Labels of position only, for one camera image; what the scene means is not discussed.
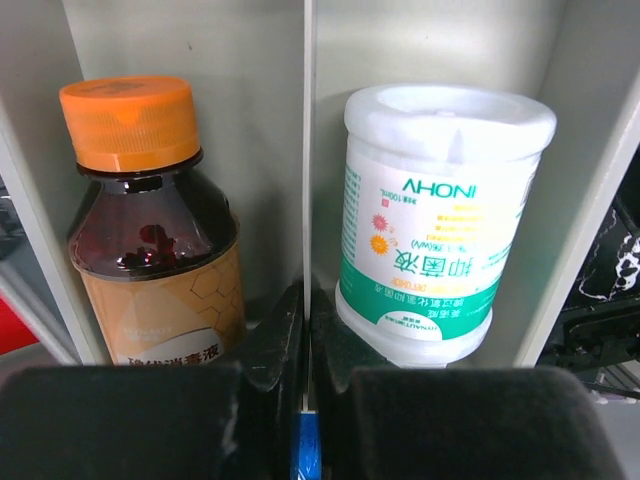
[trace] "amber glass bottle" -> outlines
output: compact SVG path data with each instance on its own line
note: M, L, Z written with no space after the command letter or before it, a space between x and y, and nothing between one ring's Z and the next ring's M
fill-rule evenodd
M203 159L189 84L125 77L60 92L91 179L69 237L114 363L207 363L245 333L238 227Z

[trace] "white bottle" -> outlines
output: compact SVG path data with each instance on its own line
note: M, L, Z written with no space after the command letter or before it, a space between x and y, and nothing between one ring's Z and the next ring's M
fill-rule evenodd
M556 118L510 93L402 84L356 92L336 306L391 362L473 352Z

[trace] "bottle cap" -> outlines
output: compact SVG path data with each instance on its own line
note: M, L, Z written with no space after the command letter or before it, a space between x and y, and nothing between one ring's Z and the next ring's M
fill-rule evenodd
M60 90L78 163L101 172L140 172L200 150L191 86L174 77L104 78Z

